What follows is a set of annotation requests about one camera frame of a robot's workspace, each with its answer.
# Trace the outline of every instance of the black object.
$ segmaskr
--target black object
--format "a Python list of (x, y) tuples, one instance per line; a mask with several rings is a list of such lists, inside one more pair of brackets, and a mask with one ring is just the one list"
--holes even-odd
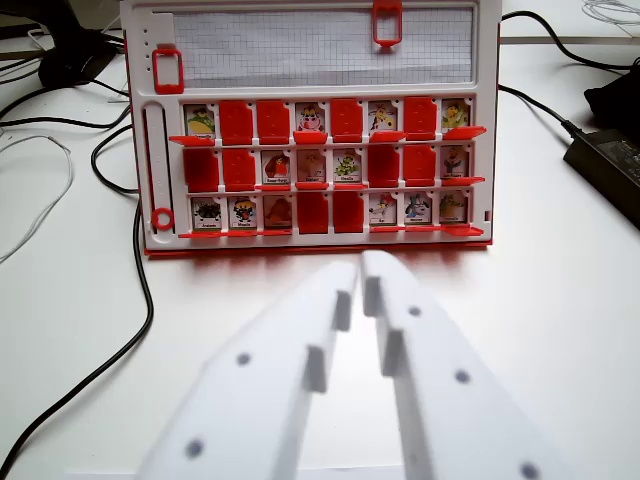
[(68, 87), (94, 79), (118, 53), (113, 39), (80, 26), (67, 0), (2, 0), (0, 13), (46, 25), (55, 47), (47, 50), (38, 76), (44, 87)]
[(626, 75), (601, 88), (591, 88), (584, 96), (591, 111), (606, 128), (615, 128), (640, 145), (640, 64)]
[(572, 136), (564, 160), (640, 229), (640, 147), (617, 130)]

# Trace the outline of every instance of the white cable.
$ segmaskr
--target white cable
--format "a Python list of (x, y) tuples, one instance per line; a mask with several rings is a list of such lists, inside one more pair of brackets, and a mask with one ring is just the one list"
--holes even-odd
[[(619, 0), (582, 0), (582, 11), (596, 20), (613, 25), (640, 25), (640, 8), (626, 5)], [(626, 18), (616, 18), (607, 12), (616, 12)]]
[(34, 28), (33, 30), (29, 30), (27, 32), (27, 37), (29, 37), (31, 40), (33, 40), (33, 42), (38, 45), (38, 47), (40, 47), (40, 50), (46, 50), (46, 48), (44, 48), (44, 45), (42, 45), (38, 39), (36, 37), (33, 36), (34, 33), (42, 33), (44, 35), (44, 32), (42, 31), (41, 28)]
[(69, 191), (69, 188), (73, 183), (74, 171), (73, 171), (73, 162), (71, 161), (71, 150), (69, 150), (67, 147), (62, 145), (53, 137), (48, 137), (46, 135), (32, 135), (30, 137), (21, 138), (20, 140), (16, 140), (15, 142), (11, 142), (10, 144), (0, 148), (0, 153), (4, 152), (9, 147), (17, 145), (18, 143), (26, 142), (27, 140), (33, 140), (34, 138), (46, 138), (47, 140), (55, 143), (64, 151), (64, 154), (67, 157), (67, 166), (69, 169), (69, 176), (67, 177), (67, 183), (62, 189), (62, 192), (53, 200), (53, 202), (49, 203), (46, 207), (44, 207), (44, 209), (38, 214), (35, 220), (31, 223), (31, 226), (27, 229), (27, 232), (18, 241), (18, 243), (14, 247), (9, 249), (9, 251), (3, 254), (0, 254), (0, 264), (4, 262), (7, 258), (9, 258), (11, 255), (16, 253), (18, 250), (20, 250), (24, 246), (24, 244), (26, 244), (29, 241), (29, 239), (33, 236), (33, 234), (36, 233), (36, 231), (38, 231), (38, 229), (40, 228), (40, 225), (42, 225), (42, 222), (44, 222), (44, 219), (47, 218), (47, 215), (49, 215), (51, 210), (53, 210), (53, 207), (56, 206), (56, 203), (58, 203), (60, 199), (62, 199), (62, 197), (64, 197), (65, 194)]
[(120, 18), (120, 15), (118, 15), (116, 18), (114, 18), (113, 20), (111, 20), (111, 21), (109, 22), (109, 25), (107, 25), (106, 27), (104, 27), (104, 28), (102, 29), (102, 32), (100, 32), (100, 33), (106, 33), (106, 32), (107, 32), (107, 30), (109, 30), (109, 28), (111, 28), (111, 25), (113, 25), (114, 23), (116, 23), (116, 22), (118, 21), (118, 19), (119, 19), (119, 18)]

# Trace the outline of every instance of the guess who game board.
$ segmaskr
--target guess who game board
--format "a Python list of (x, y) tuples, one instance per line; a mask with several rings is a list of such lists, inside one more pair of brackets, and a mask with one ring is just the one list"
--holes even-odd
[(149, 254), (492, 239), (499, 0), (125, 0)]

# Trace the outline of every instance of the cable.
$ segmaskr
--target cable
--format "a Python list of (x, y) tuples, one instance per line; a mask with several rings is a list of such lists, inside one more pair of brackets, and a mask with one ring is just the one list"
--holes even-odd
[(71, 118), (59, 118), (59, 117), (33, 117), (33, 118), (23, 118), (21, 120), (8, 120), (6, 122), (0, 122), (0, 127), (12, 127), (15, 125), (25, 125), (27, 123), (40, 123), (40, 122), (53, 122), (53, 123), (66, 123), (68, 125), (77, 125), (78, 127), (87, 127), (87, 128), (99, 128), (99, 129), (109, 129), (118, 125), (131, 111), (131, 106), (127, 105), (127, 107), (122, 111), (122, 113), (111, 123), (90, 123), (83, 122), (82, 120), (73, 120)]
[(58, 196), (51, 203), (47, 204), (47, 206), (44, 207), (42, 211), (36, 216), (33, 222), (31, 222), (31, 225), (27, 229), (26, 233), (22, 236), (22, 238), (18, 241), (18, 243), (14, 247), (10, 248), (7, 252), (0, 254), (0, 264), (2, 264), (6, 259), (8, 259), (11, 255), (16, 253), (18, 250), (20, 250), (31, 239), (34, 233), (38, 231), (38, 229), (40, 228), (40, 225), (42, 225), (42, 222), (44, 222), (45, 218), (47, 218), (47, 215), (49, 215), (51, 210), (53, 210), (53, 207), (56, 206), (56, 204), (62, 199), (62, 197), (65, 196), (65, 194), (69, 191), (69, 188), (71, 188), (71, 184), (73, 183), (74, 171), (73, 171), (73, 162), (71, 161), (71, 151), (53, 137), (48, 137), (46, 135), (32, 135), (30, 137), (21, 138), (20, 140), (16, 140), (15, 142), (11, 142), (8, 145), (5, 145), (4, 147), (0, 148), (0, 154), (4, 152), (7, 148), (13, 147), (14, 145), (17, 145), (22, 142), (26, 142), (28, 140), (33, 140), (35, 138), (45, 138), (50, 142), (55, 143), (57, 146), (59, 146), (62, 149), (62, 151), (64, 151), (64, 154), (67, 157), (67, 166), (69, 171), (69, 174), (67, 177), (67, 183), (62, 189), (62, 192), (60, 192), (60, 194), (58, 194)]
[(553, 118), (558, 120), (560, 123), (567, 121), (566, 118), (560, 116), (560, 114), (557, 113), (555, 110), (552, 110), (551, 108), (547, 107), (545, 104), (540, 103), (537, 100), (534, 100), (529, 95), (527, 95), (524, 92), (521, 92), (520, 90), (516, 90), (515, 88), (511, 88), (511, 87), (505, 87), (504, 85), (498, 85), (498, 90), (502, 90), (503, 92), (510, 93), (511, 95), (515, 95), (516, 97), (520, 97), (522, 100), (525, 100), (529, 102), (531, 105), (538, 107), (540, 110), (547, 112), (549, 115), (551, 115)]
[(145, 319), (142, 327), (138, 332), (129, 340), (120, 350), (118, 350), (109, 360), (100, 365), (97, 369), (91, 372), (80, 383), (73, 387), (69, 393), (54, 403), (51, 407), (45, 410), (38, 418), (36, 418), (31, 424), (22, 432), (22, 435), (14, 443), (13, 447), (9, 451), (9, 454), (4, 460), (2, 467), (0, 467), (0, 480), (5, 480), (11, 467), (15, 463), (20, 450), (24, 446), (28, 438), (42, 425), (49, 417), (55, 414), (58, 410), (69, 403), (76, 395), (84, 390), (91, 382), (106, 372), (113, 364), (120, 360), (129, 350), (131, 350), (138, 342), (140, 342), (145, 335), (149, 332), (151, 325), (153, 324), (153, 298), (151, 297), (151, 291), (149, 290), (149, 284), (144, 273), (144, 267), (142, 265), (142, 255), (140, 254), (140, 228), (142, 227), (142, 215), (140, 211), (140, 202), (136, 208), (136, 213), (133, 220), (133, 257), (136, 262), (136, 270), (138, 272), (138, 278), (140, 279), (140, 286), (144, 294), (144, 300), (147, 304), (147, 318)]
[(29, 55), (27, 58), (23, 58), (20, 61), (11, 63), (9, 65), (3, 65), (2, 67), (0, 67), (0, 72), (4, 72), (5, 70), (10, 70), (12, 68), (19, 67), (20, 65), (24, 65), (25, 63), (30, 62), (31, 60), (40, 58), (42, 55), (44, 55), (44, 52), (36, 52), (35, 54)]
[(613, 65), (609, 63), (596, 62), (594, 60), (589, 60), (588, 58), (584, 58), (579, 55), (576, 55), (575, 53), (571, 53), (562, 44), (562, 42), (558, 38), (558, 35), (556, 35), (556, 32), (554, 32), (553, 28), (551, 28), (551, 25), (549, 25), (547, 21), (537, 13), (530, 12), (528, 10), (519, 10), (517, 12), (511, 12), (511, 13), (507, 13), (506, 15), (503, 15), (502, 20), (503, 21), (509, 20), (510, 18), (514, 18), (514, 17), (529, 17), (536, 20), (538, 23), (540, 23), (540, 25), (542, 25), (545, 28), (547, 33), (549, 33), (549, 35), (551, 36), (551, 39), (557, 45), (560, 51), (564, 53), (567, 57), (571, 58), (572, 60), (575, 60), (576, 62), (580, 62), (590, 67), (600, 68), (603, 70), (631, 70), (634, 67), (633, 65)]
[(8, 78), (7, 80), (0, 80), (0, 85), (5, 85), (7, 83), (15, 82), (17, 80), (22, 80), (23, 78), (30, 77), (34, 73), (38, 73), (38, 67), (34, 68), (33, 70), (29, 70), (27, 73), (23, 73), (22, 75), (19, 75), (17, 77), (11, 77), (11, 78)]
[[(626, 5), (618, 0), (583, 0), (582, 11), (591, 18), (612, 25), (640, 25), (640, 8)], [(607, 14), (616, 12), (638, 16), (638, 20), (623, 20)]]
[(105, 176), (102, 175), (100, 170), (98, 170), (97, 160), (98, 160), (98, 155), (100, 154), (100, 150), (102, 150), (102, 148), (106, 144), (111, 142), (114, 138), (116, 138), (121, 133), (126, 132), (127, 130), (129, 130), (131, 127), (132, 127), (132, 125), (125, 125), (124, 127), (120, 128), (119, 130), (116, 130), (111, 135), (109, 135), (107, 138), (105, 138), (102, 142), (100, 142), (98, 144), (98, 146), (93, 150), (93, 152), (91, 152), (91, 169), (93, 170), (93, 173), (96, 174), (96, 177), (98, 177), (98, 180), (100, 180), (103, 185), (106, 185), (111, 190), (114, 190), (114, 191), (116, 191), (118, 193), (122, 193), (122, 194), (125, 194), (125, 195), (138, 193), (138, 189), (137, 188), (124, 188), (124, 187), (121, 187), (120, 185), (116, 185), (111, 180), (107, 180), (105, 178)]
[(33, 41), (33, 43), (35, 43), (36, 45), (38, 45), (38, 48), (39, 48), (40, 50), (46, 50), (46, 48), (44, 48), (44, 45), (42, 45), (42, 44), (38, 41), (38, 39), (37, 39), (36, 37), (34, 37), (34, 36), (33, 36), (33, 34), (34, 34), (34, 33), (42, 33), (42, 34), (44, 34), (44, 32), (42, 31), (42, 29), (41, 29), (41, 28), (34, 28), (33, 30), (29, 30), (29, 31), (27, 32), (27, 37), (29, 37), (29, 38)]
[(96, 85), (100, 85), (101, 87), (108, 88), (112, 92), (115, 92), (119, 95), (124, 95), (125, 97), (129, 96), (129, 92), (123, 92), (122, 90), (118, 90), (117, 88), (113, 88), (111, 85), (107, 85), (106, 83), (102, 83), (100, 80), (96, 80), (95, 78), (89, 80), (91, 83), (95, 83)]
[(500, 84), (498, 84), (498, 90), (510, 93), (511, 95), (515, 95), (516, 97), (524, 100), (525, 102), (529, 102), (534, 107), (538, 107), (543, 112), (548, 113), (549, 115), (551, 115), (553, 118), (555, 118), (560, 122), (560, 125), (562, 126), (562, 128), (564, 128), (569, 133), (569, 135), (571, 135), (571, 138), (575, 138), (577, 135), (581, 135), (584, 133), (580, 128), (576, 127), (573, 123), (571, 123), (569, 120), (561, 116), (558, 112), (547, 107), (544, 103), (540, 103), (539, 101), (534, 100), (524, 92), (521, 92), (520, 90), (516, 90), (515, 88), (505, 87), (504, 85), (500, 85)]
[(100, 33), (106, 33), (109, 28), (111, 28), (111, 25), (113, 25), (114, 23), (116, 23), (118, 21), (118, 19), (120, 18), (120, 14), (118, 14), (118, 16), (116, 18), (114, 18), (113, 20), (111, 20), (106, 27), (104, 27), (102, 29), (102, 31)]
[(69, 87), (43, 87), (38, 90), (34, 90), (33, 92), (29, 92), (26, 95), (14, 100), (9, 105), (0, 110), (0, 118), (3, 118), (7, 113), (16, 108), (18, 105), (26, 102), (27, 100), (31, 100), (33, 97), (37, 97), (38, 95), (42, 95), (44, 93), (53, 92), (55, 90), (60, 90), (61, 88), (69, 88)]

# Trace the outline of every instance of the red plastic frame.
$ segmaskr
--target red plastic frame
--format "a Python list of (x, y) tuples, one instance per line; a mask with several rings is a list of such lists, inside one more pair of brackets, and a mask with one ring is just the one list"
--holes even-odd
[[(398, 38), (378, 38), (378, 14), (396, 13), (398, 16)], [(373, 0), (373, 41), (382, 47), (392, 47), (402, 41), (402, 0)]]
[[(178, 84), (161, 84), (158, 83), (158, 57), (160, 55), (177, 56), (178, 57)], [(184, 69), (182, 68), (182, 53), (175, 48), (157, 48), (151, 54), (153, 59), (153, 83), (155, 84), (156, 93), (160, 95), (171, 95), (184, 93)]]

